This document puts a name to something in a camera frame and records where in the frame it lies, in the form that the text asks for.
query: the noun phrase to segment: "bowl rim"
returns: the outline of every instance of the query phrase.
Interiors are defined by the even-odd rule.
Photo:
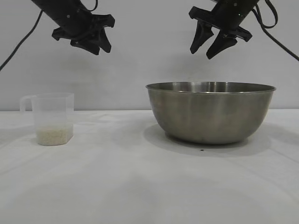
[[[262,90],[262,91],[248,91],[248,92],[191,92],[191,91],[174,91],[174,90],[162,90],[151,87],[152,85],[156,84],[173,84],[173,83],[233,83],[233,84],[250,84],[250,85],[259,85],[264,87],[269,87],[269,90]],[[274,92],[276,87],[266,84],[257,84],[257,83],[240,83],[240,82],[212,82],[212,81],[204,81],[204,82],[164,82],[164,83],[151,83],[145,86],[148,90],[156,90],[161,92],[171,92],[171,93],[188,93],[188,94],[221,94],[221,95],[231,95],[231,94],[257,94],[257,93],[264,93],[264,92]]]

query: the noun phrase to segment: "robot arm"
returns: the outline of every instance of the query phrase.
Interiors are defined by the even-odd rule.
[[[249,41],[251,33],[239,25],[254,8],[259,0],[213,0],[217,2],[212,11],[193,7],[189,12],[192,19],[196,19],[197,29],[190,48],[195,53],[214,34],[212,27],[220,30],[215,42],[206,55],[209,59],[221,51],[237,44],[236,38]]]
[[[32,0],[43,10],[59,28],[52,37],[71,40],[71,46],[82,48],[95,55],[100,48],[111,51],[111,44],[106,36],[105,27],[113,27],[112,15],[94,15],[80,0]]]

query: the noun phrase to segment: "measuring cup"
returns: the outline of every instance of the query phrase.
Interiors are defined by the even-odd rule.
[[[26,111],[30,99],[37,143],[43,146],[66,144],[73,136],[74,94],[46,93],[22,97],[20,111]]]

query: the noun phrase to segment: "white tablecloth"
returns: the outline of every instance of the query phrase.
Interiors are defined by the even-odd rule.
[[[58,147],[32,124],[0,113],[0,224],[299,223],[299,110],[226,147],[174,141],[151,111],[77,112]]]

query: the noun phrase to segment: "metal mixing bowl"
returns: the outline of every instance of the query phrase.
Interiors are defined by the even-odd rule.
[[[196,143],[228,144],[261,125],[275,87],[225,82],[174,82],[146,86],[153,113],[170,135]]]

